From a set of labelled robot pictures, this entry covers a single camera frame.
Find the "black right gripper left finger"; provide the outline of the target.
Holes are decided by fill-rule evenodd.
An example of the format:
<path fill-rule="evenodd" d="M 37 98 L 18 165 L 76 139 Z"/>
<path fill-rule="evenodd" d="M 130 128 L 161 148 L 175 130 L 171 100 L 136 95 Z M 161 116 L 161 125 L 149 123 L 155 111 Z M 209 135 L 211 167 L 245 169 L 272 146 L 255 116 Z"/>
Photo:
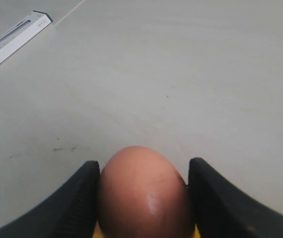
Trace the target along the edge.
<path fill-rule="evenodd" d="M 0 228 L 0 238 L 91 238 L 97 221 L 97 161 L 85 162 L 51 196 Z"/>

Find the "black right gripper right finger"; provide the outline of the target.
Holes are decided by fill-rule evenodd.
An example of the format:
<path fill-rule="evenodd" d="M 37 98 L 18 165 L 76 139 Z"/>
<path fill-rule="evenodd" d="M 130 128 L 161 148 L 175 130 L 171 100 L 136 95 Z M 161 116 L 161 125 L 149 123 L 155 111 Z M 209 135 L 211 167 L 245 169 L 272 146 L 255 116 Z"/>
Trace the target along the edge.
<path fill-rule="evenodd" d="M 202 238 L 283 238 L 283 215 L 253 199 L 204 159 L 189 162 L 188 191 Z"/>

